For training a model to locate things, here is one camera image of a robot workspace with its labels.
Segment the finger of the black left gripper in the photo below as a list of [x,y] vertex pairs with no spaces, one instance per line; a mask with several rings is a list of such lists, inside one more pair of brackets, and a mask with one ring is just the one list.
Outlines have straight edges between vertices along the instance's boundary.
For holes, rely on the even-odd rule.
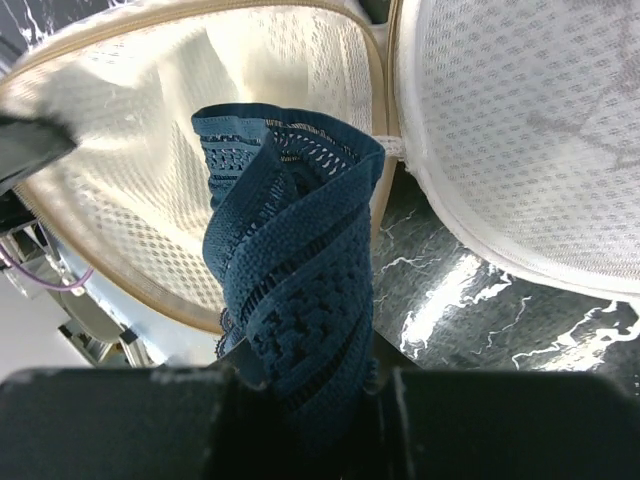
[[71,129],[51,117],[1,113],[1,187],[16,185],[77,148]]

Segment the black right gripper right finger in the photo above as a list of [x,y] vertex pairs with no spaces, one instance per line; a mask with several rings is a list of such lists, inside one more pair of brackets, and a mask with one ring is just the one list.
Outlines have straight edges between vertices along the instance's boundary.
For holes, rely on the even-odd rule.
[[396,370],[374,479],[636,479],[639,403],[588,373]]

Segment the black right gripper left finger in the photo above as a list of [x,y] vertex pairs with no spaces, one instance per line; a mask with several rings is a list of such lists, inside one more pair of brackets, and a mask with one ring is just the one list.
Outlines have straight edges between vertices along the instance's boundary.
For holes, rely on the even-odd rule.
[[227,369],[28,369],[1,384],[4,479],[254,479]]

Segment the dark blue bra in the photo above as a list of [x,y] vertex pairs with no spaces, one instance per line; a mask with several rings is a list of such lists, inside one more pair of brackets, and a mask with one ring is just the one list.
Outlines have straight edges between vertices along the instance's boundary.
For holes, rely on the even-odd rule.
[[268,104],[208,106],[191,122],[224,343],[248,342],[286,428],[319,454],[346,434],[372,374],[369,202],[384,149],[331,116]]

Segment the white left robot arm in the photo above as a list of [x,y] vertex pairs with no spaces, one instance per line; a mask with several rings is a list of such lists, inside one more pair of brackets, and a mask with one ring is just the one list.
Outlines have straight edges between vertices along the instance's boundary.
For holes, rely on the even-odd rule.
[[[52,119],[1,116],[1,229],[27,210],[15,189],[77,148],[69,129]],[[84,275],[77,295],[64,283],[49,291],[83,331],[123,349],[144,349],[156,364],[204,365],[217,359],[219,337],[179,324],[142,305],[98,273]]]

